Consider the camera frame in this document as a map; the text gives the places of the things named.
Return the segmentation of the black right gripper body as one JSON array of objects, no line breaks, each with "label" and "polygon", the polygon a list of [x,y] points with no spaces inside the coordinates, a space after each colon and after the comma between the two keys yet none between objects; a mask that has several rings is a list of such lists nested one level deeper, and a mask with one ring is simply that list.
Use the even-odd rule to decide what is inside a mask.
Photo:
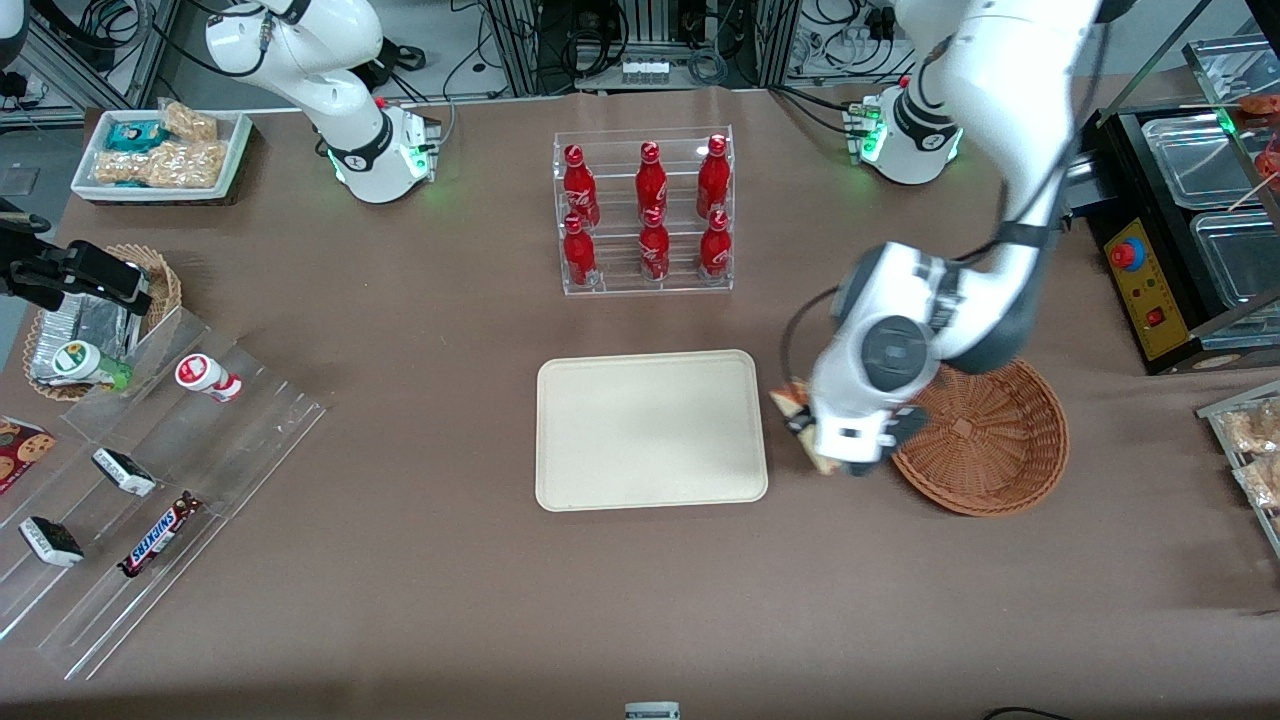
[{"label": "black right gripper body", "polygon": [[1,199],[1,292],[17,286],[60,290],[42,254],[52,246],[38,236],[52,228],[47,218]]}]

